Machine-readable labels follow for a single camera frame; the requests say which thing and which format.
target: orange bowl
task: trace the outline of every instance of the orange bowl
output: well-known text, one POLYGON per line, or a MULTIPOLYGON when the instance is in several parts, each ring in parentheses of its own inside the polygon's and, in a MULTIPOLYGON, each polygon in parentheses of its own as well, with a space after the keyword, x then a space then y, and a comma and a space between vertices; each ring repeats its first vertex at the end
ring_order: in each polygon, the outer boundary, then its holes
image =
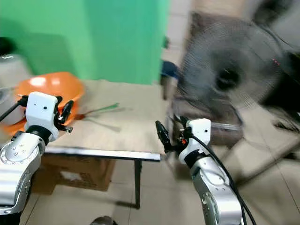
POLYGON ((16 87, 15 94, 29 95, 33 91, 62 96, 59 109, 69 100, 76 102, 84 94, 80 80, 68 72, 39 75, 24 80, 16 87))
MULTIPOLYGON (((75 119, 75 116, 77 115, 77 113, 78 113, 78 104, 74 103, 74 105, 72 107, 72 113, 69 116, 69 118, 67 119, 67 121, 64 123, 64 125, 70 124, 75 119)), ((20 122, 10 125, 10 126, 4 125, 4 126, 2 126, 2 129, 5 133, 7 133, 9 135, 14 135, 18 130, 24 131, 25 123, 26 123, 26 119, 23 119, 20 122)))

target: cardboard box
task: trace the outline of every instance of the cardboard box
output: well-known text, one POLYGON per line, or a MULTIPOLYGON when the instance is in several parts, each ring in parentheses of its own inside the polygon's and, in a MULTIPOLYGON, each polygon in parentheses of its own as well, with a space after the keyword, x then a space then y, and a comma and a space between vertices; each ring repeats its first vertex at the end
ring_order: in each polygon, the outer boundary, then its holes
POLYGON ((56 184, 107 191, 114 159, 43 155, 42 166, 33 179, 34 193, 50 195, 56 184))

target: tiled floor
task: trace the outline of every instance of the tiled floor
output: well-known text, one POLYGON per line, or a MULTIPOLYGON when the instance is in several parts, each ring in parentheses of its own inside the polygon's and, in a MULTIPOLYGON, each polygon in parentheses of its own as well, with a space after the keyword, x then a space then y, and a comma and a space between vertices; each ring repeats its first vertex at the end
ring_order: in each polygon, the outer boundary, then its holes
MULTIPOLYGON (((258 106, 240 111, 245 139, 225 161, 234 178, 272 159, 297 137, 271 125, 274 117, 258 106)), ((214 148, 221 156, 226 152, 214 148)), ((188 170, 174 156, 161 163, 144 162, 141 209, 134 203, 133 162, 118 161, 107 193, 57 186, 52 196, 32 195, 22 225, 89 225, 96 217, 112 216, 120 225, 204 225, 199 197, 188 170)), ((300 224, 300 164, 280 162, 240 189, 258 225, 300 224)))

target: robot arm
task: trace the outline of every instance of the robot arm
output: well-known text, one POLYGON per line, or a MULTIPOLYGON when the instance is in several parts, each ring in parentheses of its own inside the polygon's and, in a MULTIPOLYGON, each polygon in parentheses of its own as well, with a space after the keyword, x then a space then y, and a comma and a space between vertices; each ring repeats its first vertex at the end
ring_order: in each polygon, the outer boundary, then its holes
POLYGON ((172 146, 168 132, 156 121, 157 134, 165 147, 165 152, 175 151, 181 163, 191 169, 194 187, 202 203, 207 225, 245 225, 243 206, 237 190, 232 188, 232 179, 215 160, 216 155, 209 152, 210 120, 187 120, 181 118, 184 129, 172 146))
POLYGON ((0 224, 18 224, 30 189, 34 172, 49 141, 55 141, 59 130, 72 131, 62 125, 70 114, 73 101, 59 115, 61 97, 32 92, 26 99, 25 132, 18 132, 0 151, 0 224))

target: green backdrop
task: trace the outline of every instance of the green backdrop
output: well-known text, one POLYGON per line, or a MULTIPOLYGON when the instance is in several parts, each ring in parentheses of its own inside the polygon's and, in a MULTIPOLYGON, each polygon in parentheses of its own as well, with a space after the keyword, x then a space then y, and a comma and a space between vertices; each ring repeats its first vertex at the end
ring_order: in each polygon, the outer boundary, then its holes
POLYGON ((1 0, 0 35, 34 74, 149 84, 159 77, 168 0, 1 0))

